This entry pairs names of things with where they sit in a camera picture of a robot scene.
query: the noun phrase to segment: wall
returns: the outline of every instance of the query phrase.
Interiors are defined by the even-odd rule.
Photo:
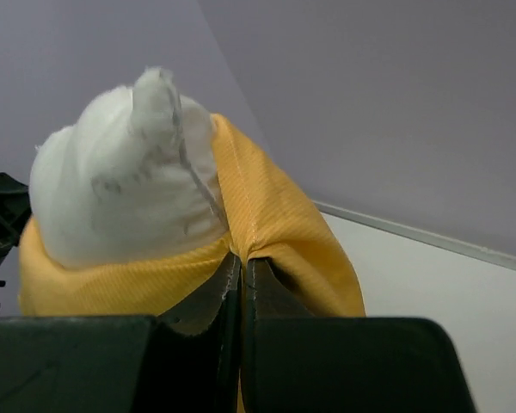
[[[147,65],[170,68],[183,93],[267,149],[195,1],[14,3],[0,2],[0,171],[27,182],[35,145]],[[18,312],[16,260],[13,251],[0,270],[3,315]]]
[[[438,322],[479,411],[516,412],[516,271],[324,217],[355,266],[367,315]]]
[[[317,200],[516,255],[516,0],[200,0]]]

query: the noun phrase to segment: yellow cloth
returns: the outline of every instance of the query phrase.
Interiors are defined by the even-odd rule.
[[[23,314],[158,315],[208,280],[232,250],[243,264],[271,257],[318,314],[364,315],[352,264],[313,203],[225,117],[214,121],[212,149],[230,233],[167,259],[69,270],[48,258],[31,219],[20,243]]]

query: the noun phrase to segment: gray wall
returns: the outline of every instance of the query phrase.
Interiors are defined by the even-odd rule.
[[[147,65],[170,68],[185,94],[266,146],[198,4],[144,3],[0,2],[0,171],[27,182],[35,145]],[[16,260],[13,251],[0,269],[3,316],[18,312]]]
[[[516,0],[201,0],[317,200],[516,255]]]

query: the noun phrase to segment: yellow garment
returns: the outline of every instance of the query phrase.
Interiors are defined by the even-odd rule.
[[[212,149],[230,233],[162,260],[69,270],[48,258],[31,219],[20,243],[23,314],[158,315],[208,280],[232,250],[243,264],[271,257],[318,314],[364,315],[353,267],[313,203],[225,117],[214,121]]]

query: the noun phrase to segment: white fabric bundle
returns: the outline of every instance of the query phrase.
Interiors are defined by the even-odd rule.
[[[39,148],[29,192],[48,255],[67,268],[207,245],[227,230],[210,114],[151,68],[97,96]]]

